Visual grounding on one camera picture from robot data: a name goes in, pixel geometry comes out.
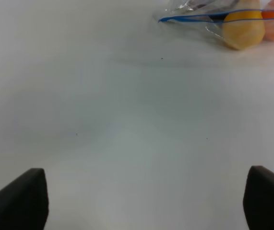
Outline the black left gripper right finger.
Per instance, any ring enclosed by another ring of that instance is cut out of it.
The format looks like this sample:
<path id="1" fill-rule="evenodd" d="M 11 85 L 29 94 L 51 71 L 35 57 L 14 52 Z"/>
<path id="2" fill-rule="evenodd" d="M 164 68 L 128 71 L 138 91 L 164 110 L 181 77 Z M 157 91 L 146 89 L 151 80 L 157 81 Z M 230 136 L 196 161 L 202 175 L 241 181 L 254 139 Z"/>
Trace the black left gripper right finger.
<path id="1" fill-rule="evenodd" d="M 250 230 L 274 230 L 274 172 L 263 166 L 251 166 L 243 210 Z"/>

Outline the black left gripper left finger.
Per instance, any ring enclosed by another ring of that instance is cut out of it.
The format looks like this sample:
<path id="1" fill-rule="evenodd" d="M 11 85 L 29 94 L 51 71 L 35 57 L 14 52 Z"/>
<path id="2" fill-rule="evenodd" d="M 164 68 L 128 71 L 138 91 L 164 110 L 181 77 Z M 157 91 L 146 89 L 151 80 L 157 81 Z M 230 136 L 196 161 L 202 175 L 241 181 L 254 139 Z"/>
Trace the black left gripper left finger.
<path id="1" fill-rule="evenodd" d="M 0 190 L 0 230 L 43 230 L 48 214 L 44 169 L 31 168 Z"/>

